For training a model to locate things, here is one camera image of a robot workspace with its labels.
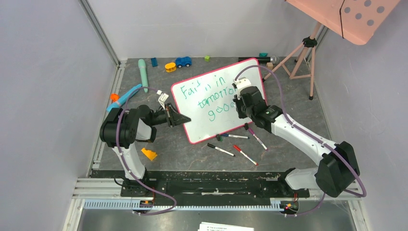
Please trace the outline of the pink framed whiteboard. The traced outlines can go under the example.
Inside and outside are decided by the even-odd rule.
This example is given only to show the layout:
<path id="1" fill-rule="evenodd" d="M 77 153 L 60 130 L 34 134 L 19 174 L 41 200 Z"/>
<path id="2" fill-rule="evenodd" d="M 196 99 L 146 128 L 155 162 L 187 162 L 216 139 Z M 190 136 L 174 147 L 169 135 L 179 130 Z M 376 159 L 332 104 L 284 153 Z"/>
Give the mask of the pink framed whiteboard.
<path id="1" fill-rule="evenodd" d="M 233 102 L 236 90 L 232 84 L 236 76 L 246 77 L 264 94 L 258 64 L 258 60 L 252 58 L 172 85 L 171 92 L 179 113 L 191 119 L 191 122 L 184 124 L 191 144 L 252 122 L 250 118 L 238 118 Z"/>

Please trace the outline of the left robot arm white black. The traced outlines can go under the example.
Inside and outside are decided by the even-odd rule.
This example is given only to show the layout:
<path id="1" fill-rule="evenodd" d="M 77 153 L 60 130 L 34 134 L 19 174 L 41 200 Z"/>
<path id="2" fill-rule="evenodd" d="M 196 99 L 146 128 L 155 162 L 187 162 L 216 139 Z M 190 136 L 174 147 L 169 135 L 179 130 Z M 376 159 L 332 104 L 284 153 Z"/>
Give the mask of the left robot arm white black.
<path id="1" fill-rule="evenodd" d="M 100 139 L 111 148 L 118 157 L 123 171 L 98 170 L 92 173 L 95 178 L 113 179 L 117 185 L 132 188 L 139 196 L 146 196 L 156 182 L 149 177 L 141 162 L 136 142 L 152 143 L 156 139 L 157 125 L 165 124 L 172 128 L 191 122 L 191 119 L 167 103 L 157 110 L 141 105 L 128 111 L 114 108 L 103 121 Z"/>

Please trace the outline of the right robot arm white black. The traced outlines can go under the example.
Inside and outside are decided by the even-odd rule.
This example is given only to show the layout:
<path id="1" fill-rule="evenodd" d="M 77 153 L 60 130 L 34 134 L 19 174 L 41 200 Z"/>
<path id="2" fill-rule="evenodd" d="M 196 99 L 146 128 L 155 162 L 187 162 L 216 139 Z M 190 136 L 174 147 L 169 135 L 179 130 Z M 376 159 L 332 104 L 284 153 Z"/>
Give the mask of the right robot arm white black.
<path id="1" fill-rule="evenodd" d="M 290 168 L 279 178 L 278 191 L 291 196 L 300 189 L 320 189 L 330 197 L 347 192 L 360 175 L 351 144 L 327 140 L 296 123 L 276 105 L 267 105 L 256 86 L 237 91 L 233 99 L 240 119 L 249 118 L 258 127 L 276 135 L 305 153 L 315 168 Z"/>

